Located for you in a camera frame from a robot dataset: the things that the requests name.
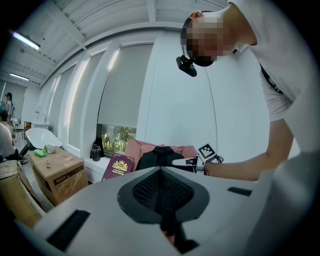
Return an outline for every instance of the roller shade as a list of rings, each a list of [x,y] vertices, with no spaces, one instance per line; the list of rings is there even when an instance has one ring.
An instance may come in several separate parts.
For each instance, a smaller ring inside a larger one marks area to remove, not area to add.
[[[98,124],[137,127],[152,47],[152,44],[143,44],[119,50],[104,86]]]
[[[67,71],[61,74],[59,83],[55,89],[53,100],[51,104],[51,109],[49,113],[50,130],[55,136],[58,137],[58,125],[59,125],[59,115],[61,109],[62,99],[64,97],[69,78],[74,71],[75,66],[72,66]]]
[[[89,59],[74,95],[70,115],[68,143],[77,149],[80,148],[80,123],[88,85],[103,54],[104,52],[101,52]]]

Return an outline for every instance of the passport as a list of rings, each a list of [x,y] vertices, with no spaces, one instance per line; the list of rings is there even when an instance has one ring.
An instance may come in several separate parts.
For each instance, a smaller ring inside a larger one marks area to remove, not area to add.
[[[102,176],[102,181],[128,174],[133,171],[133,167],[133,157],[115,153],[106,167],[106,170]]]

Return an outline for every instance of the cardboard box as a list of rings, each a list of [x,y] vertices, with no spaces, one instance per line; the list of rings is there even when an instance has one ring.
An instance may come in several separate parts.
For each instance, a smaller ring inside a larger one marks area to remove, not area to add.
[[[28,154],[40,189],[56,206],[88,186],[88,180],[83,159],[57,146],[54,148],[55,153],[45,157],[33,151]]]
[[[41,219],[41,215],[26,193],[30,193],[34,200],[39,202],[17,161],[0,163],[0,196],[6,208],[14,219],[33,228]]]

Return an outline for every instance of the man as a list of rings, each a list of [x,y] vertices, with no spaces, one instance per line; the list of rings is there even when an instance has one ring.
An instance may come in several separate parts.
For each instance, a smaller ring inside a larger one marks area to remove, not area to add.
[[[243,162],[204,166],[210,176],[258,180],[261,172],[288,158],[294,137],[285,113],[306,86],[318,82],[317,64],[308,46],[284,14],[266,0],[229,0],[221,11],[194,12],[184,37],[195,64],[226,56],[237,44],[248,45],[259,61],[270,119],[266,151]]]
[[[0,113],[0,163],[3,159],[16,160],[19,152],[12,142],[16,137],[14,129],[7,123],[8,113],[3,110]]]

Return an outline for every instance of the ceiling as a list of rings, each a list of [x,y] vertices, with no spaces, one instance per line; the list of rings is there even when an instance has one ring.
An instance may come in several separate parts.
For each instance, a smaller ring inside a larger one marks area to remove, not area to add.
[[[225,6],[227,0],[47,0],[17,30],[40,44],[39,51],[12,38],[0,61],[0,79],[41,87],[63,62],[97,40],[134,29],[180,29],[192,12]]]

